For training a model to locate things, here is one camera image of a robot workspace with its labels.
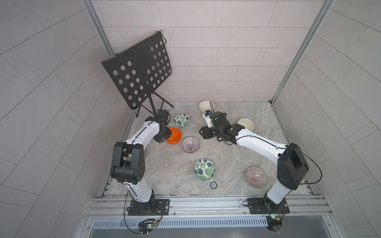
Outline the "small green leaf bowl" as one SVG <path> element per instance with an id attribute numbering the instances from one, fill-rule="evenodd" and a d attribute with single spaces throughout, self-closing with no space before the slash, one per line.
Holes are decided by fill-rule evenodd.
<path id="1" fill-rule="evenodd" d="M 187 127 L 190 124 L 191 117 L 186 113 L 179 113 L 175 115 L 173 119 L 173 123 L 175 126 L 184 128 Z"/>

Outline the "orange bowl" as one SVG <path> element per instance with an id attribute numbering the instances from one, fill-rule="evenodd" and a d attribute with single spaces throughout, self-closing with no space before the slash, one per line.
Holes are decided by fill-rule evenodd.
<path id="1" fill-rule="evenodd" d="M 178 136 L 178 137 L 170 137 L 169 139 L 166 140 L 167 143 L 169 144 L 177 144 L 181 141 L 182 137 L 181 136 Z"/>
<path id="2" fill-rule="evenodd" d="M 170 131 L 171 131 L 171 135 L 170 137 L 178 137 L 178 136 L 182 136 L 182 133 L 179 129 L 177 128 L 170 128 Z"/>

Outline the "cream bowl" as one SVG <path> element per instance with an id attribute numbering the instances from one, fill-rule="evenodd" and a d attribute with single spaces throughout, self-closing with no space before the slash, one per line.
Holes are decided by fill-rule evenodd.
<path id="1" fill-rule="evenodd" d="M 239 119 L 238 124 L 244 126 L 245 129 L 248 129 L 250 131 L 253 131 L 255 129 L 254 123 L 247 118 Z"/>
<path id="2" fill-rule="evenodd" d="M 214 109 L 214 103 L 208 100 L 202 101 L 199 104 L 199 108 L 202 111 L 202 113 L 205 113 L 206 111 L 213 111 Z"/>

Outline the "purple striped bowl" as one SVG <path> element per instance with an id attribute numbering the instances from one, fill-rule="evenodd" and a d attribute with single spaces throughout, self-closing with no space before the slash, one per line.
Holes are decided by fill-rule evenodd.
<path id="1" fill-rule="evenodd" d="M 195 153 L 200 148 L 200 142 L 197 138 L 189 136 L 182 142 L 182 149 L 186 153 Z"/>
<path id="2" fill-rule="evenodd" d="M 267 175 L 261 168 L 256 166 L 246 169 L 245 178 L 254 188 L 263 188 L 267 185 Z"/>

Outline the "large green leaf bowl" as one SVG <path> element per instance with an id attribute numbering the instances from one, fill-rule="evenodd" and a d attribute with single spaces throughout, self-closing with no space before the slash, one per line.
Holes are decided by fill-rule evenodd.
<path id="1" fill-rule="evenodd" d="M 208 181 L 216 174 L 215 164 L 209 159 L 200 159 L 194 165 L 194 174 L 201 181 Z"/>

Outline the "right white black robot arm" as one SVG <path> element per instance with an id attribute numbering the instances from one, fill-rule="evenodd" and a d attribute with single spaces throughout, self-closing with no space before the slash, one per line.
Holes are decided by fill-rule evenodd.
<path id="1" fill-rule="evenodd" d="M 309 171 L 304 154 L 297 144 L 277 143 L 259 136 L 244 126 L 230 124 L 226 114 L 207 110 L 203 113 L 207 125 L 199 130 L 203 139 L 217 138 L 247 147 L 273 162 L 277 166 L 277 180 L 263 197 L 267 211 L 273 211 L 293 190 L 302 183 Z"/>

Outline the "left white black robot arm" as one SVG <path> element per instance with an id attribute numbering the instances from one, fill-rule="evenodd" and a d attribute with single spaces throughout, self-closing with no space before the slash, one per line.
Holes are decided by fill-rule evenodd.
<path id="1" fill-rule="evenodd" d="M 153 190 L 143 178 L 144 149 L 151 140 L 163 143 L 172 135 L 167 127 L 169 120 L 169 111 L 160 109 L 156 116 L 148 117 L 130 139 L 114 145 L 110 176 L 127 186 L 136 202 L 149 203 L 154 199 Z"/>

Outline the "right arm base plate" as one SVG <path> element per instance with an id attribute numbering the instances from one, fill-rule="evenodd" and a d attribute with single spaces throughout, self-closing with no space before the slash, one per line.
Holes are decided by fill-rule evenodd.
<path id="1" fill-rule="evenodd" d="M 275 204 L 267 198 L 247 198 L 243 201 L 243 205 L 249 208 L 251 214 L 272 215 L 290 213 L 286 199 L 283 199 L 279 204 Z"/>

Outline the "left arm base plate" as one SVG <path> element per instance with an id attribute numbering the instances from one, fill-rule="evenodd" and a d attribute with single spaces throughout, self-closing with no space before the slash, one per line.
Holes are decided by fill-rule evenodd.
<path id="1" fill-rule="evenodd" d="M 168 215 L 170 207 L 169 199 L 156 199 L 154 202 L 140 203 L 131 201 L 127 208 L 129 216 L 161 216 Z"/>

